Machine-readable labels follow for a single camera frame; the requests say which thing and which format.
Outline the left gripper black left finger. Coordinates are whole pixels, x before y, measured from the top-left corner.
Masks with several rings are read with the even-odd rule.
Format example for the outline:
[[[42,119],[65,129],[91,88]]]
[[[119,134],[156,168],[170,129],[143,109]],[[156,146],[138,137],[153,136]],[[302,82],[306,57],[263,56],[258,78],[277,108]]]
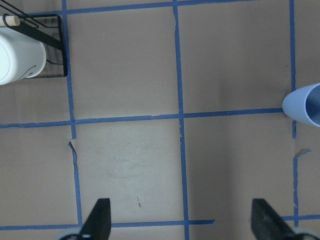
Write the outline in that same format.
[[[111,202],[99,198],[83,224],[80,238],[109,238],[111,233]]]

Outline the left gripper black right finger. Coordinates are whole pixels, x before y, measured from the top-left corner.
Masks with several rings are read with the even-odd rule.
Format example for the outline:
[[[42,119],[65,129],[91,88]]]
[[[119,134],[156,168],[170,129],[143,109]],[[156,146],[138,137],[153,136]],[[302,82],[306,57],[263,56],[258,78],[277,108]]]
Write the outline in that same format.
[[[251,231],[256,240],[294,240],[296,236],[263,198],[252,200]]]

